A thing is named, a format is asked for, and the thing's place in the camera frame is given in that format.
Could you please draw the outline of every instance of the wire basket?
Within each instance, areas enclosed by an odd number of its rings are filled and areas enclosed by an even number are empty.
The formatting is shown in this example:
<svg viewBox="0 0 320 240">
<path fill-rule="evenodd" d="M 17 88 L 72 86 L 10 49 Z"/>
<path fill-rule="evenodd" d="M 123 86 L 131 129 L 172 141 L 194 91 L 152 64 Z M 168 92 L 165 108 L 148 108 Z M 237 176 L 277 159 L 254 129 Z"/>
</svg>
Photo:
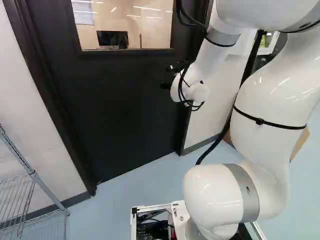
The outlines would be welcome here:
<svg viewBox="0 0 320 240">
<path fill-rule="evenodd" d="M 34 188 L 28 174 L 0 180 L 0 240 L 21 239 Z"/>
</svg>

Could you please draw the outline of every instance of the gray band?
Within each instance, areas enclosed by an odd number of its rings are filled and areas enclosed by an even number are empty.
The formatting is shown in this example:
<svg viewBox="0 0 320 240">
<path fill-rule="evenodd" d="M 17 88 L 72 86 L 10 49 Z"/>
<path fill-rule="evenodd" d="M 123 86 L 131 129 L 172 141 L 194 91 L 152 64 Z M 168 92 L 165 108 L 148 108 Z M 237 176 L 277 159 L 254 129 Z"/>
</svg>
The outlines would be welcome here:
<svg viewBox="0 0 320 240">
<path fill-rule="evenodd" d="M 260 212 L 260 202 L 256 186 L 248 173 L 237 164 L 224 164 L 233 174 L 239 184 L 243 200 L 243 216 L 240 223 L 257 220 Z"/>
<path fill-rule="evenodd" d="M 214 28 L 210 29 L 206 35 L 206 38 L 209 39 L 211 42 L 225 46 L 234 45 L 238 41 L 239 37 L 240 34 L 229 35 L 215 30 Z"/>
<path fill-rule="evenodd" d="M 304 30 L 309 30 L 312 28 L 318 26 L 319 24 L 315 24 L 320 20 L 320 1 L 317 2 L 317 4 L 313 7 L 313 9 L 301 20 L 296 22 L 295 24 L 286 27 L 285 29 L 282 29 L 281 32 L 284 33 L 291 33 L 291 32 L 303 32 Z"/>
</svg>

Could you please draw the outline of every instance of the light blue floor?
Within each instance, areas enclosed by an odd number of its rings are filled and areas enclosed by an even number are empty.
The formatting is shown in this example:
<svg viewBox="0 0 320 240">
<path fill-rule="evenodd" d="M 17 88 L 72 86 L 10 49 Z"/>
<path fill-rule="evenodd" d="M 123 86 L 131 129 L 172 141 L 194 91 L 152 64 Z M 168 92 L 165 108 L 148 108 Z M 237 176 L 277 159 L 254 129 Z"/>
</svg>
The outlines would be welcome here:
<svg viewBox="0 0 320 240">
<path fill-rule="evenodd" d="M 320 105 L 309 121 L 311 135 L 291 164 L 291 201 L 277 218 L 260 222 L 268 240 L 319 239 Z M 98 186 L 96 197 L 71 207 L 67 240 L 130 240 L 130 209 L 182 200 L 182 179 L 206 147 L 175 153 Z M 222 142 L 204 164 L 236 163 L 242 156 Z"/>
</svg>

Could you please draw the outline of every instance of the door window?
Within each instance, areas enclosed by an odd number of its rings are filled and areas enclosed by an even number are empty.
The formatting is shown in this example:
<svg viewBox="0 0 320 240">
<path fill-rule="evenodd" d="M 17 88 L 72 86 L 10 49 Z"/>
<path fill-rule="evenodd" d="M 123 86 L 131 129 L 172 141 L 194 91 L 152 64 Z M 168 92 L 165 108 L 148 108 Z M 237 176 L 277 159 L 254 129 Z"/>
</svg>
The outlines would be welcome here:
<svg viewBox="0 0 320 240">
<path fill-rule="evenodd" d="M 168 49 L 173 0 L 71 0 L 82 50 Z"/>
</svg>

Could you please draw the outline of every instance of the robotic arm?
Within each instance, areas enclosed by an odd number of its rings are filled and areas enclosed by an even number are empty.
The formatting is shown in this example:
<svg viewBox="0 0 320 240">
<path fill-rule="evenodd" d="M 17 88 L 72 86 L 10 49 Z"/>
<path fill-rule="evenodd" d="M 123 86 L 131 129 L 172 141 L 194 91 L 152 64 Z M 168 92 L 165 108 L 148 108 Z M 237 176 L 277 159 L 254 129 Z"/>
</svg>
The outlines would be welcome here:
<svg viewBox="0 0 320 240">
<path fill-rule="evenodd" d="M 242 28 L 290 33 L 284 49 L 241 87 L 230 132 L 240 164 L 197 165 L 183 180 L 188 240 L 228 240 L 238 223 L 280 214 L 289 199 L 289 159 L 320 97 L 319 0 L 215 0 L 208 34 L 182 85 L 188 100 L 209 94 L 200 84 L 223 62 Z M 179 102 L 178 75 L 171 98 Z"/>
</svg>

